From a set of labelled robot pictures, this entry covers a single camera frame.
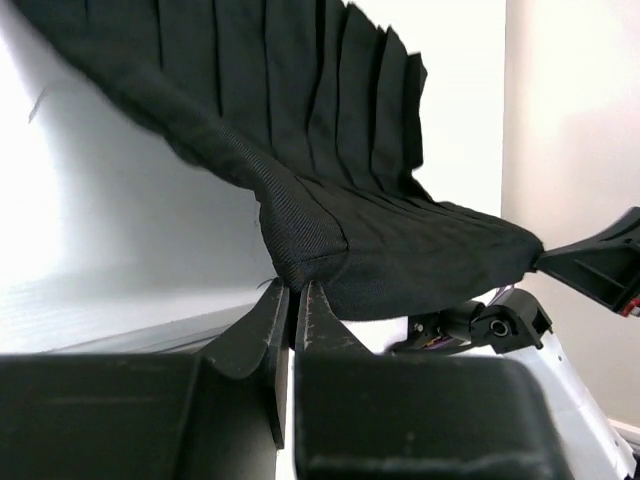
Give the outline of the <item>black pleated skirt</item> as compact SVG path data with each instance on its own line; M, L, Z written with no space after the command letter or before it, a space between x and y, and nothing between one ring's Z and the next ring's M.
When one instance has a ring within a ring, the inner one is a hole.
M435 201L419 54L340 1L19 1L72 67L186 162L251 190L276 273L337 317L453 307L518 282L531 232Z

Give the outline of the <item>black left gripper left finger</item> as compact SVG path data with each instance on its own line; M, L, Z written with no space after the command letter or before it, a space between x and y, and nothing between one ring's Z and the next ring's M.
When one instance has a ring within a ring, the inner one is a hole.
M1 359L5 479L271 479L284 445L290 294L194 353Z

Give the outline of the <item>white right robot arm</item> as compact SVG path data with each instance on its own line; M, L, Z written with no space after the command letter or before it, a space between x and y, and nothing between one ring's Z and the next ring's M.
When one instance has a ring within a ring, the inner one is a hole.
M630 208L603 231L544 252L533 266L622 317L639 314L639 209ZM636 479L639 454L616 430L567 359L540 301L514 286L483 304L409 319L408 337L390 354L451 356L489 347L526 365L547 398L577 479Z

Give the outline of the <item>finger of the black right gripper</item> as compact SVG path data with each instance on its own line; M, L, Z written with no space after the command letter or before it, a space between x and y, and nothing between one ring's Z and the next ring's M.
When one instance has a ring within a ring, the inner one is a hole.
M620 316L637 316L639 208L596 235L544 252L534 268Z

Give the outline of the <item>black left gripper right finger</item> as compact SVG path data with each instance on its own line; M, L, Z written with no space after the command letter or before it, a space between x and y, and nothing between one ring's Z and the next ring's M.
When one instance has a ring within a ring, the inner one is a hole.
M300 296L294 458L301 479L566 479L544 394L495 357L369 351L322 286Z

